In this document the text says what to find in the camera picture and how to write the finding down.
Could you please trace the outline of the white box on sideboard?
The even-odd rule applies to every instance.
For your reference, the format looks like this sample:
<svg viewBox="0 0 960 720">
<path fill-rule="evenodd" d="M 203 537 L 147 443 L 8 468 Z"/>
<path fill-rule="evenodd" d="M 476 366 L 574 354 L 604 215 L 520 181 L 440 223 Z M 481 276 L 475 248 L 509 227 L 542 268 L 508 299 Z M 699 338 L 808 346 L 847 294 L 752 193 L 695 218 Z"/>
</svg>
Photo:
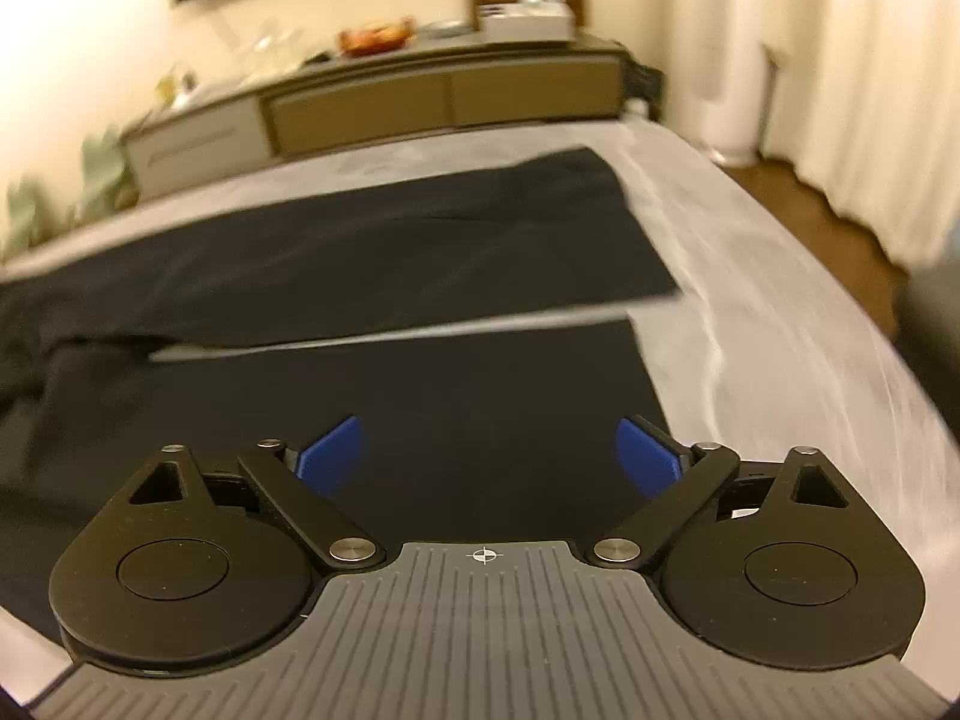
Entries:
<svg viewBox="0 0 960 720">
<path fill-rule="evenodd" d="M 567 44 L 576 37 L 568 0 L 514 0 L 480 5 L 478 27 L 490 44 Z"/>
</svg>

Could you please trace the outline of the mint green child chair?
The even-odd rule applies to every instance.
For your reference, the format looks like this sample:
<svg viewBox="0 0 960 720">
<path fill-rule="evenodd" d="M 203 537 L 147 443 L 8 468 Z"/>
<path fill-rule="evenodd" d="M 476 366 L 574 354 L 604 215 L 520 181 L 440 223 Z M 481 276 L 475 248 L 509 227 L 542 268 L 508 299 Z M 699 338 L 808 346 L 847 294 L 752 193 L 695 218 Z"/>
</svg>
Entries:
<svg viewBox="0 0 960 720">
<path fill-rule="evenodd" d="M 82 174 L 82 193 L 71 210 L 76 227 L 104 220 L 139 203 L 140 192 L 114 128 L 101 137 L 85 138 Z"/>
</svg>

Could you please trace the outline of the red fruit tray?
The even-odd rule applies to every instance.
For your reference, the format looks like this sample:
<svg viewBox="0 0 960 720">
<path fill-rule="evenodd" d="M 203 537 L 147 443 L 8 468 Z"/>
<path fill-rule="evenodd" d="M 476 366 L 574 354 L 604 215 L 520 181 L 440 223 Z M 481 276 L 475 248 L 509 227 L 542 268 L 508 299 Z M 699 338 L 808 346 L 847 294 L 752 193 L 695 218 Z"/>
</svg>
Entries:
<svg viewBox="0 0 960 720">
<path fill-rule="evenodd" d="M 402 49 L 410 41 L 414 31 L 415 25 L 410 20 L 344 29 L 338 35 L 338 47 L 340 52 L 350 59 L 363 59 Z"/>
</svg>

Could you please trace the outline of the black trousers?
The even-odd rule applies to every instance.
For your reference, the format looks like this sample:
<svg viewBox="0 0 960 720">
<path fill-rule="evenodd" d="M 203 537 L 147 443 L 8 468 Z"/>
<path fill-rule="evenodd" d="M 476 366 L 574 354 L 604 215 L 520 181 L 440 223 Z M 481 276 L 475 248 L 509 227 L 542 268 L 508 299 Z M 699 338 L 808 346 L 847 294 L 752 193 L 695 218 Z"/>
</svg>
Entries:
<svg viewBox="0 0 960 720">
<path fill-rule="evenodd" d="M 675 293 L 587 148 L 294 199 L 2 288 L 2 603 L 57 631 L 53 564 L 163 445 L 228 470 L 267 437 L 351 454 L 309 479 L 389 550 L 551 541 L 643 504 L 622 418 L 661 422 L 624 320 L 449 323 Z"/>
</svg>

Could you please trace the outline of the white curtain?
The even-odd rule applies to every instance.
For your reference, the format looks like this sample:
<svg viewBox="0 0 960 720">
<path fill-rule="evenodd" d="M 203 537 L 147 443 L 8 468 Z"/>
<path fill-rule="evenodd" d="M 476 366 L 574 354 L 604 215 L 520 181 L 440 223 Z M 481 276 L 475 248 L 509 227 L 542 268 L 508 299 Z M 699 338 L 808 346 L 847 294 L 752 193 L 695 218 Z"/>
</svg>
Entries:
<svg viewBox="0 0 960 720">
<path fill-rule="evenodd" d="M 761 151 L 907 270 L 958 224 L 958 0 L 776 0 Z"/>
</svg>

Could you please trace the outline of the white cylindrical air purifier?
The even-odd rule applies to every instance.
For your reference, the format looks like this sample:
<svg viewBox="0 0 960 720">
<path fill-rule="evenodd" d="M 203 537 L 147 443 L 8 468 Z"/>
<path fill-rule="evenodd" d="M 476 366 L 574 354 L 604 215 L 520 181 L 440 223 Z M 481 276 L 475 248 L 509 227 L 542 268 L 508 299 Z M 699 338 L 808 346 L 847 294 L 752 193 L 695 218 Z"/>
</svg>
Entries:
<svg viewBox="0 0 960 720">
<path fill-rule="evenodd" d="M 773 0 L 670 0 L 664 122 L 708 160 L 757 160 Z"/>
</svg>

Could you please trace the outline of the long low sideboard cabinet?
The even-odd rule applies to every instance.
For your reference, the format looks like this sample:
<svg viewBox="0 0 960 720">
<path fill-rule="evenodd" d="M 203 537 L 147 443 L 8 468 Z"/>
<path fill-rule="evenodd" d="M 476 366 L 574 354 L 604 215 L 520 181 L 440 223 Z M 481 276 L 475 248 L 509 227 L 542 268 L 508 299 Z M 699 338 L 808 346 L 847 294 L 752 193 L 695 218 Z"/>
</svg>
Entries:
<svg viewBox="0 0 960 720">
<path fill-rule="evenodd" d="M 122 135 L 145 199 L 368 143 L 462 128 L 619 117 L 628 54 L 594 36 L 477 36 L 311 65 L 153 114 Z"/>
</svg>

